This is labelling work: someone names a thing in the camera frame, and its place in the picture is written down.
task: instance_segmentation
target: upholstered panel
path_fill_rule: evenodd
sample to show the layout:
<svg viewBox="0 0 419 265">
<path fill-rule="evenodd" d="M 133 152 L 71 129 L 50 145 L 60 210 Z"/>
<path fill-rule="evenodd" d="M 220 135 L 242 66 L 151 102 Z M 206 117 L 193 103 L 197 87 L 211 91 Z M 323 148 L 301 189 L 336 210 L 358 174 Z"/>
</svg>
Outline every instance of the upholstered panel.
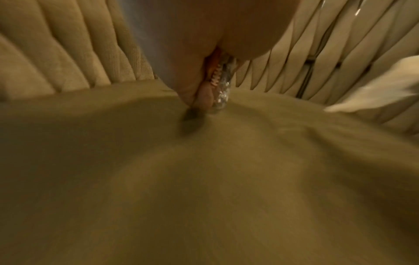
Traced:
<svg viewBox="0 0 419 265">
<path fill-rule="evenodd" d="M 1 100 L 143 79 L 116 0 L 0 0 Z"/>
<path fill-rule="evenodd" d="M 417 0 L 302 0 L 282 39 L 246 62 L 234 84 L 319 104 L 340 102 L 398 60 L 419 53 L 418 10 Z M 417 134 L 418 100 L 357 114 Z"/>
</svg>

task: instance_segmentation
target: skin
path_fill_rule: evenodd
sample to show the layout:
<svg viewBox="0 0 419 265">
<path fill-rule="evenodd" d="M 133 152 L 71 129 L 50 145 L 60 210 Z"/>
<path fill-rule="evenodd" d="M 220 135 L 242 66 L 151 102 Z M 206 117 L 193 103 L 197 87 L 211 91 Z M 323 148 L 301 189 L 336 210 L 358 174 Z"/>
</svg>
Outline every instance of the skin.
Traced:
<svg viewBox="0 0 419 265">
<path fill-rule="evenodd" d="M 298 0 L 119 0 L 159 78 L 189 106 L 209 109 L 208 57 L 218 47 L 240 61 L 275 45 Z"/>
</svg>

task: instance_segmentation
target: tufted upholstery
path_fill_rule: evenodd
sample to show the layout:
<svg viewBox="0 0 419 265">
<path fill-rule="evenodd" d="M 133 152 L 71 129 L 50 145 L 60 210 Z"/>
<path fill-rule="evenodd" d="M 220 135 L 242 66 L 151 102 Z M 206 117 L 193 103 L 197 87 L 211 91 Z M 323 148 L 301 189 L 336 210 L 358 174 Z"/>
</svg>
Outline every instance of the tufted upholstery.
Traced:
<svg viewBox="0 0 419 265">
<path fill-rule="evenodd" d="M 418 54 L 417 10 L 417 0 L 302 0 L 282 39 L 234 85 L 339 102 Z M 2 100 L 155 78 L 116 0 L 0 0 L 0 47 Z M 419 138 L 418 100 L 357 115 Z"/>
</svg>

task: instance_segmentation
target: sofa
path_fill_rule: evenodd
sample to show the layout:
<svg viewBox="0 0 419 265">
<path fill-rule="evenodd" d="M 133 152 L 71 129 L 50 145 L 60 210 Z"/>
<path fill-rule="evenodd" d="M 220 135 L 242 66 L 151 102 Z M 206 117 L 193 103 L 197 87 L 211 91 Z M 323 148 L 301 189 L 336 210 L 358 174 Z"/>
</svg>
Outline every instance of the sofa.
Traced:
<svg viewBox="0 0 419 265">
<path fill-rule="evenodd" d="M 189 111 L 116 0 L 0 0 L 0 264 L 419 264 L 418 97 L 330 114 L 419 52 L 417 0 L 302 0 Z"/>
</svg>

